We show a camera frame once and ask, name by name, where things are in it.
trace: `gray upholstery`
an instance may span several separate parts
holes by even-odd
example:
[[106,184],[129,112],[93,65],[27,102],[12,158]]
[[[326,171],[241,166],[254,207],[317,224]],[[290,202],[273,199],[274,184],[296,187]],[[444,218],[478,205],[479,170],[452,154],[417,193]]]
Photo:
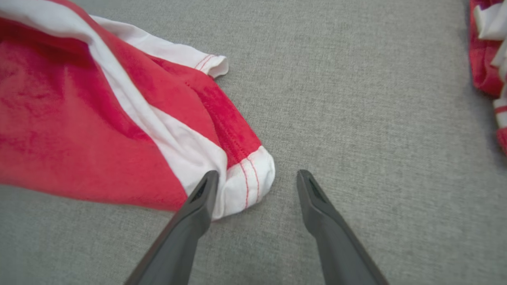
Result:
[[[391,284],[505,284],[507,160],[471,85],[465,0],[78,0],[229,58],[217,83],[273,155],[271,192],[213,223],[190,284],[323,284],[296,171]],[[2,186],[1,284],[121,284],[171,213]]]

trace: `textured gray surface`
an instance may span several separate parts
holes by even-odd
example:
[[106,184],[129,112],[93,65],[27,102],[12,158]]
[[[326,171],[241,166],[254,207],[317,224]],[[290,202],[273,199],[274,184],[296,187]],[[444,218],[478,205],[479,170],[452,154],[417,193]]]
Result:
[[[470,84],[467,1],[79,0],[229,57],[217,80],[275,158],[214,223],[191,284],[323,284],[295,192],[311,170],[391,284],[505,284],[507,161]],[[0,191],[1,284],[121,284],[171,214]]]

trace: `red and white cloth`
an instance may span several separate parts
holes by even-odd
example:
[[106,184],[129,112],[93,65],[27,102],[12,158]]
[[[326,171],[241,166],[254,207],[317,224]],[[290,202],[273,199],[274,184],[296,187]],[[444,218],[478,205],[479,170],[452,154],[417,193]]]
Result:
[[177,210],[214,169],[214,219],[271,187],[273,158],[212,79],[223,56],[66,0],[1,0],[0,62],[0,183]]
[[470,0],[470,65],[474,86],[495,98],[498,142],[507,153],[507,4]]

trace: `seam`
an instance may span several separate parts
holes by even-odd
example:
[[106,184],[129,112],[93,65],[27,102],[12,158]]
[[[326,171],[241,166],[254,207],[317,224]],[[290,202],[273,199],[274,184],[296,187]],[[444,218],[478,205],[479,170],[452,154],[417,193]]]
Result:
[[246,171],[243,167],[241,161],[239,162],[239,166],[241,166],[241,170],[243,170],[243,175],[245,176],[245,184],[246,184],[246,199],[245,199],[245,209],[248,208],[248,195],[250,193],[250,189],[248,188],[248,178],[246,177]]
[[[186,84],[188,87],[190,87],[190,88],[191,88],[194,92],[199,93],[199,91],[197,91],[194,87],[192,87],[192,86],[190,85],[190,83],[185,82],[185,84]],[[219,126],[221,127],[220,129],[221,129],[221,130],[223,130],[223,131],[227,134],[227,136],[229,137],[230,142],[227,142],[227,144],[229,144],[229,145],[230,145],[230,144],[232,143],[232,144],[236,145],[236,147],[237,147],[237,149],[238,149],[238,151],[237,151],[237,152],[233,152],[233,153],[232,153],[232,155],[233,155],[233,157],[234,157],[234,158],[236,158],[236,159],[238,160],[239,166],[241,167],[241,170],[243,171],[243,175],[245,176],[245,185],[246,185],[246,201],[245,201],[245,208],[243,209],[243,210],[245,210],[246,208],[248,208],[248,196],[249,196],[249,193],[250,193],[250,189],[249,189],[249,187],[248,187],[248,177],[246,176],[246,171],[245,171],[245,169],[244,169],[244,167],[243,167],[243,164],[241,163],[242,159],[239,159],[239,158],[238,158],[238,153],[239,153],[239,154],[242,154],[243,156],[245,156],[245,158],[248,158],[248,155],[249,155],[249,154],[247,154],[247,153],[245,152],[245,150],[244,150],[242,147],[240,147],[240,145],[238,144],[238,142],[237,142],[235,139],[233,139],[233,137],[234,137],[234,136],[232,136],[232,135],[231,135],[231,133],[229,132],[229,130],[228,130],[227,128],[225,128],[225,127],[224,127],[224,124],[223,124],[221,121],[217,121],[217,122],[216,122],[216,125],[219,125]]]
[[257,198],[255,199],[255,203],[257,203],[259,201],[259,189],[260,189],[259,177],[257,176],[257,170],[255,169],[254,163],[248,157],[246,157],[246,159],[248,159],[248,161],[252,165],[253,172],[255,173],[255,179],[257,180]]
[[210,54],[206,55],[203,59],[201,59],[201,61],[199,61],[199,63],[197,63],[197,65],[194,67],[194,69],[197,69],[197,67],[201,64],[201,62],[203,62],[206,58],[208,58],[208,56],[210,56]]
[[202,69],[206,66],[206,64],[208,63],[208,61],[209,61],[210,59],[214,58],[214,57],[215,57],[215,56],[214,56],[214,55],[212,55],[212,56],[211,56],[211,57],[210,57],[207,61],[205,61],[205,62],[202,64],[201,68],[199,68],[199,70],[200,70],[200,71],[202,71]]

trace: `white stripe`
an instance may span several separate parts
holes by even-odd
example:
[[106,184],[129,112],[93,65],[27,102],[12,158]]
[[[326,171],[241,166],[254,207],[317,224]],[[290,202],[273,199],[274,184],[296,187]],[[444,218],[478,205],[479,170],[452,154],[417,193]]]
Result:
[[506,52],[507,52],[507,41],[503,41],[500,47],[498,48],[495,57],[493,57],[491,65],[494,67],[500,67],[500,65],[503,63],[503,60],[505,59]]
[[[501,98],[493,101],[493,107],[495,109],[500,108],[500,107],[504,107],[504,106],[507,106],[507,97],[501,97]],[[496,122],[498,123],[498,126],[500,128],[507,127],[507,112],[501,112],[501,113],[496,114]]]
[[[55,37],[86,42],[121,107],[152,138],[187,194],[193,191],[207,171],[214,169],[220,173],[220,182],[213,218],[219,219],[243,210],[246,189],[245,183],[239,182],[244,175],[237,173],[237,165],[226,172],[227,156],[220,147],[149,105],[104,41],[74,11],[48,1],[3,0],[0,1],[0,16]],[[261,191],[265,193],[274,179],[273,159],[263,147],[251,156],[255,159],[253,162],[257,170],[264,173],[264,176],[259,176],[259,181],[263,181]],[[247,178],[247,184],[251,185],[254,177],[247,175]]]
[[227,58],[223,55],[214,56],[208,61],[202,60],[208,54],[198,51],[193,47],[173,44],[131,24],[111,21],[98,16],[91,17],[104,29],[113,33],[122,41],[149,55],[199,69],[213,78],[225,75],[229,71]]
[[505,8],[502,7],[502,4],[492,5],[484,10],[481,10],[479,6],[474,8],[474,18],[479,31],[478,38],[499,41],[507,36],[507,29],[502,26],[504,22],[502,15],[505,14]]

